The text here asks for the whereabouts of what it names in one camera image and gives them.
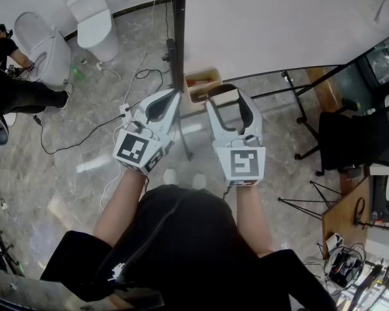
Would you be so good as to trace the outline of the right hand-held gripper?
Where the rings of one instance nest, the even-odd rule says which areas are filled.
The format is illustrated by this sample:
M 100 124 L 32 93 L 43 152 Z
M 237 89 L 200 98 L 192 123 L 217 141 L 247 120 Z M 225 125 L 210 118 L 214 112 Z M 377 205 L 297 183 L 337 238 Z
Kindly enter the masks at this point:
M 210 98 L 206 100 L 206 111 L 215 139 L 213 149 L 223 171 L 225 184 L 229 187 L 249 187 L 262 181 L 265 174 L 263 116 L 250 96 L 239 88 L 237 92 L 243 123 L 237 137 L 235 128 L 227 128 L 223 123 L 218 108 Z

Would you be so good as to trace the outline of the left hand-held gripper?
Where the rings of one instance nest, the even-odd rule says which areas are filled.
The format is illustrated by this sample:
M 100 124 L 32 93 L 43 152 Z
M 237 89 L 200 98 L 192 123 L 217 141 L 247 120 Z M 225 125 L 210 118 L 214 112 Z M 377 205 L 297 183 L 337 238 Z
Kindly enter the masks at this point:
M 134 118 L 121 129 L 113 158 L 126 168 L 148 175 L 169 153 L 169 135 L 180 108 L 181 93 L 174 89 L 158 91 L 137 106 Z

